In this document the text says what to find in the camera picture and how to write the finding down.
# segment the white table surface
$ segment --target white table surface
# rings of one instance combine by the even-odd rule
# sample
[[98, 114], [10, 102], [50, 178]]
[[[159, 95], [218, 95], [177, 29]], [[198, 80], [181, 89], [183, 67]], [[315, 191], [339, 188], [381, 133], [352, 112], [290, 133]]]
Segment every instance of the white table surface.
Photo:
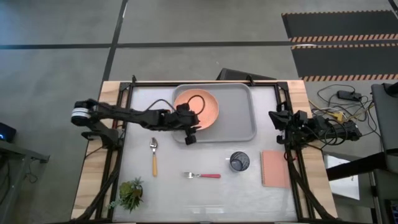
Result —
[[[162, 98], [172, 103], [174, 87], [134, 87], [131, 107], [146, 109]], [[114, 222], [275, 222], [297, 221], [291, 189], [263, 187], [260, 152], [284, 152], [276, 143], [268, 111], [276, 109], [273, 87], [251, 87], [257, 124], [256, 136], [248, 142], [178, 143], [171, 132], [149, 131], [128, 124], [124, 143], [119, 185], [141, 177], [144, 202], [131, 213], [117, 207]], [[168, 108], [159, 102], [152, 109]], [[159, 143], [158, 176], [152, 176], [151, 137]], [[245, 152], [250, 166], [232, 172], [229, 157]], [[221, 174], [220, 179], [186, 179], [183, 172]]]

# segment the pink notebook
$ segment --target pink notebook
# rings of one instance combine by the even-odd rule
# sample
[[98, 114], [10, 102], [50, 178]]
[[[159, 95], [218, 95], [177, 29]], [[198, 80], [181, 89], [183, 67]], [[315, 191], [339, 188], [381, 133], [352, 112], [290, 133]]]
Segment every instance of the pink notebook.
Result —
[[289, 170], [283, 152], [261, 152], [262, 185], [265, 187], [290, 188]]

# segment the red-handled fork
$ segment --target red-handled fork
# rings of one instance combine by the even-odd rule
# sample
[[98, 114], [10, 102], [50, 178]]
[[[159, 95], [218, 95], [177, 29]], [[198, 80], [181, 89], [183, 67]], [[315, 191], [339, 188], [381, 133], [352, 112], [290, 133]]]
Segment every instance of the red-handled fork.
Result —
[[220, 174], [193, 174], [191, 172], [184, 172], [186, 178], [207, 177], [207, 178], [221, 178]]

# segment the red handle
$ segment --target red handle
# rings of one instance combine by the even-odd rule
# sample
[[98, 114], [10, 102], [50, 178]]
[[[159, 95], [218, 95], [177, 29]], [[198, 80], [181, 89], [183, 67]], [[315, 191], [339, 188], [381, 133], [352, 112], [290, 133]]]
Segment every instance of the red handle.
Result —
[[200, 174], [200, 177], [221, 178], [220, 174]]

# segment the black floor mat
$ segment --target black floor mat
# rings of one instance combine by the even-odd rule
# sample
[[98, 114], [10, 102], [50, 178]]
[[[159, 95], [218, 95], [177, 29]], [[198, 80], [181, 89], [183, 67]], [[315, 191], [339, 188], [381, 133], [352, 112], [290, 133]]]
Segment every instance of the black floor mat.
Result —
[[398, 78], [398, 44], [293, 46], [292, 53], [307, 82]]
[[398, 20], [391, 11], [282, 14], [292, 42], [398, 39]]

